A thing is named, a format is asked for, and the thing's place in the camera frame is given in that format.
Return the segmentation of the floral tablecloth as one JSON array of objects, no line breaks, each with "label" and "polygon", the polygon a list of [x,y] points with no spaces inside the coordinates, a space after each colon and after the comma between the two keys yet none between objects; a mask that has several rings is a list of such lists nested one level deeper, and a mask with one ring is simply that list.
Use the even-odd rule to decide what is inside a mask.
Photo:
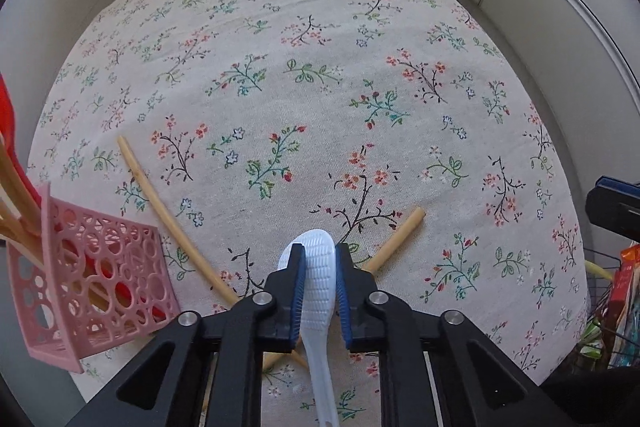
[{"label": "floral tablecloth", "polygon": [[376,280],[458,309],[533,380],[587,316],[570,189],[535,104],[456,0],[115,0],[67,55],[30,176],[154,222],[126,138],[168,210],[240,296],[310,229]]}]

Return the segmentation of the wooden chopstick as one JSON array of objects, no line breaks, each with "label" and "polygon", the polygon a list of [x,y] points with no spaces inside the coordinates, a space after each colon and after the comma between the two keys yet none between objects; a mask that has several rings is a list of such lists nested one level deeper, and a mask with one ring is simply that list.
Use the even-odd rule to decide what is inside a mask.
[{"label": "wooden chopstick", "polygon": [[[389,239],[380,247],[375,255],[360,265],[360,268],[364,271],[375,274],[382,268],[385,263],[390,260],[390,257],[398,251],[398,249],[404,245],[405,241],[412,234],[412,232],[421,224],[426,216],[426,212],[421,207],[414,208],[410,215],[404,222],[401,222],[397,230],[390,236]],[[265,372],[267,369],[271,369],[273,365],[285,357],[285,355],[279,355],[279,353],[268,353],[262,360],[262,370]],[[287,355],[290,359],[296,362],[303,369],[308,369],[308,363],[297,351],[293,351]]]},{"label": "wooden chopstick", "polygon": [[39,232],[40,209],[21,181],[4,144],[1,144],[1,185],[27,228]]},{"label": "wooden chopstick", "polygon": [[125,159],[126,165],[131,170],[131,173],[134,176],[134,179],[136,179],[137,184],[139,184],[144,196],[149,199],[149,203],[155,211],[158,219],[160,219],[160,222],[163,223],[163,226],[168,230],[171,237],[175,239],[178,246],[186,253],[186,257],[188,257],[195,269],[198,270],[198,273],[200,273],[201,276],[209,283],[209,286],[213,288],[213,291],[215,291],[219,297],[224,299],[224,302],[228,307],[235,305],[240,298],[201,254],[198,247],[192,243],[189,236],[187,236],[186,232],[180,227],[177,219],[168,211],[165,204],[160,199],[160,196],[158,196],[157,191],[155,191],[155,188],[143,172],[143,169],[140,166],[137,157],[134,156],[134,152],[131,150],[126,138],[119,135],[117,137],[117,144],[120,153],[122,153],[122,157]]},{"label": "wooden chopstick", "polygon": [[5,202],[1,202],[1,236],[14,244],[38,269],[44,270],[41,239],[26,231]]}]

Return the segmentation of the white plastic rice paddle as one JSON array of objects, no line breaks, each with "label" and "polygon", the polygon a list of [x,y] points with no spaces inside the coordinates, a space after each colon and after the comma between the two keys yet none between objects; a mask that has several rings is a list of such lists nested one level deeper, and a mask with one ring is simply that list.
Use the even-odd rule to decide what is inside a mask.
[{"label": "white plastic rice paddle", "polygon": [[337,426],[337,408],[328,359],[328,336],[336,299],[336,251],[327,231],[309,230],[282,251],[277,269],[288,264],[294,244],[304,246],[306,281],[299,332],[307,355],[320,426]]}]

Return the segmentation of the pink perforated utensil holder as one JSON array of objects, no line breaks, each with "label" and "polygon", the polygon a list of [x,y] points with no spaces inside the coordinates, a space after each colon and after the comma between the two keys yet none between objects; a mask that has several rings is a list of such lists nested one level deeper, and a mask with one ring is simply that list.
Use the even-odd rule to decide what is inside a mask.
[{"label": "pink perforated utensil holder", "polygon": [[84,358],[167,325],[180,312],[160,232],[40,188],[42,267],[6,250],[11,295],[28,354],[81,373]]}]

